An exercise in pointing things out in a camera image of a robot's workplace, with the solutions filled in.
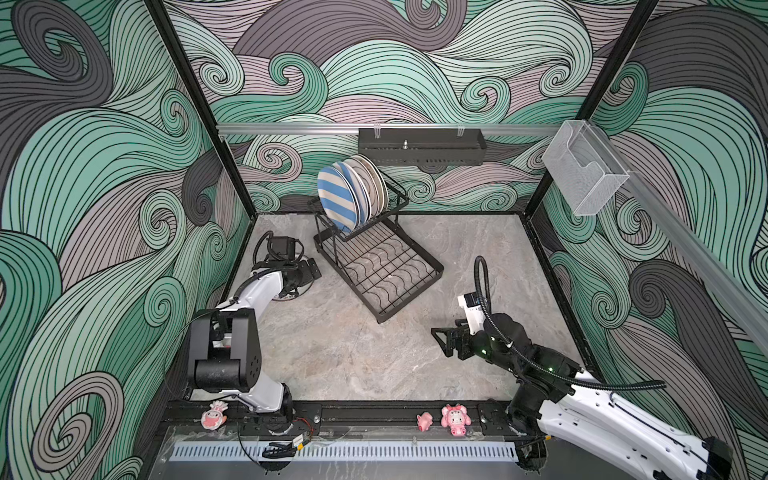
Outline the blue white striped plate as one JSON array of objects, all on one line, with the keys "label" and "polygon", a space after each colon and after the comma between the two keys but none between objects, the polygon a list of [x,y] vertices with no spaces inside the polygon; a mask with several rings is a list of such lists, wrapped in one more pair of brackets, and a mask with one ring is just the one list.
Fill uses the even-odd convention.
[{"label": "blue white striped plate", "polygon": [[317,176],[317,189],[326,216],[343,233],[358,226],[356,197],[343,174],[334,167],[323,168]]},{"label": "blue white striped plate", "polygon": [[358,226],[368,222],[371,214],[371,203],[366,188],[357,172],[344,162],[336,162],[334,167],[342,174],[352,188],[358,211]]}]

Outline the white green line plate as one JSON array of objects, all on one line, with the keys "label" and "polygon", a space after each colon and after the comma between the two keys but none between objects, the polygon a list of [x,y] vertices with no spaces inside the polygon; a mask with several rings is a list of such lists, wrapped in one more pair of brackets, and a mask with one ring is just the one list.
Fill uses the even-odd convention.
[{"label": "white green line plate", "polygon": [[378,170],[369,159],[360,154],[348,158],[345,164],[361,178],[370,202],[369,219],[373,220],[384,210],[386,193],[386,187],[382,185]]}]

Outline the cream floral plate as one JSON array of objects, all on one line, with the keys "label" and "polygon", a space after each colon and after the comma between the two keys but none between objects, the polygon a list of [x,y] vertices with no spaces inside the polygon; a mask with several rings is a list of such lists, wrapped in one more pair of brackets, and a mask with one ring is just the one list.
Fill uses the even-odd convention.
[{"label": "cream floral plate", "polygon": [[389,209],[390,197],[389,197],[388,185],[379,167],[367,156],[364,156],[363,159],[367,162],[367,165],[372,169],[373,173],[376,175],[379,181],[380,190],[381,190],[379,213],[383,214]]}]

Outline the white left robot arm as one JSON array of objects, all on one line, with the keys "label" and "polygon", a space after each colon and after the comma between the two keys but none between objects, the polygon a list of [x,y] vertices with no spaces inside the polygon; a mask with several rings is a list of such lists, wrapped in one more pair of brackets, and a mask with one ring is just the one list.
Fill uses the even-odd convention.
[{"label": "white left robot arm", "polygon": [[189,326],[187,378],[193,390],[211,397],[200,420],[206,430],[224,425],[231,402],[254,414],[294,421],[289,387],[262,372],[257,321],[270,304],[295,300],[309,291],[321,272],[296,238],[269,230],[254,252],[262,247],[266,253],[254,258],[250,276],[227,300],[196,313]]}]

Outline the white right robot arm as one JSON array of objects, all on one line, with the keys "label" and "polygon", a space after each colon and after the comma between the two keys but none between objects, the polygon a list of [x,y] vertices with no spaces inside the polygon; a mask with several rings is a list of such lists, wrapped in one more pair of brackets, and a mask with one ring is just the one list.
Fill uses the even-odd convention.
[{"label": "white right robot arm", "polygon": [[730,447],[716,437],[679,430],[622,397],[626,386],[596,381],[564,354],[533,343],[509,315],[492,313],[475,292],[458,298],[466,317],[431,331],[446,357],[477,357],[515,377],[505,407],[489,402],[480,415],[514,443],[518,464],[540,470],[545,442],[577,446],[637,479],[733,479]]}]

